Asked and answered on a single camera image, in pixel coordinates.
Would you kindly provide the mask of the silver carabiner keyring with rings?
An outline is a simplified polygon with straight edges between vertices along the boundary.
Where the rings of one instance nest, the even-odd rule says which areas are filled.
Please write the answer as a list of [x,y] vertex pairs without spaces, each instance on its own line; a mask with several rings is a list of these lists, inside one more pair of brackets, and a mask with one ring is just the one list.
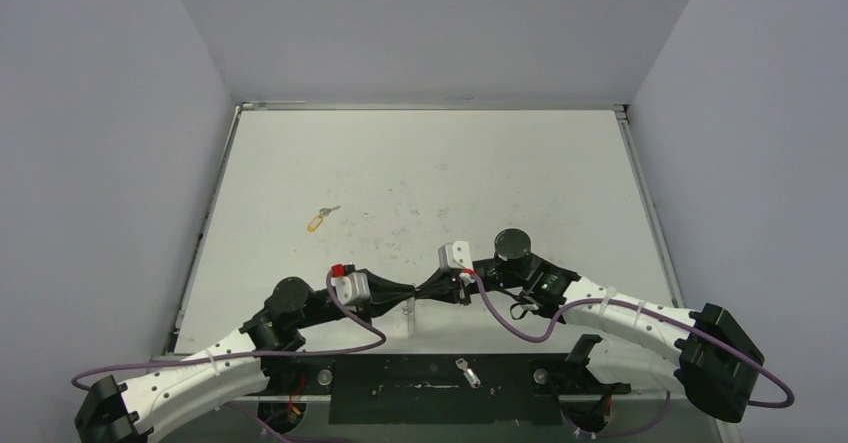
[[416,331],[416,299],[410,297],[401,306],[401,313],[406,323],[406,338],[412,339]]

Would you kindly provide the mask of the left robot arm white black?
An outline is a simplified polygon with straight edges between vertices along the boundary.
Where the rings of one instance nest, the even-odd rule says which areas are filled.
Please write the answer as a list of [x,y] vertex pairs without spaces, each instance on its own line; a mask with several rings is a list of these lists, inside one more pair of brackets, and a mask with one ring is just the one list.
[[78,436],[83,442],[154,442],[239,397],[267,388],[286,393],[310,355],[303,329],[349,319],[385,343],[372,320],[415,295],[410,284],[351,265],[332,268],[323,290],[286,277],[241,327],[188,358],[153,362],[150,373],[123,381],[115,368],[101,370],[74,418]]

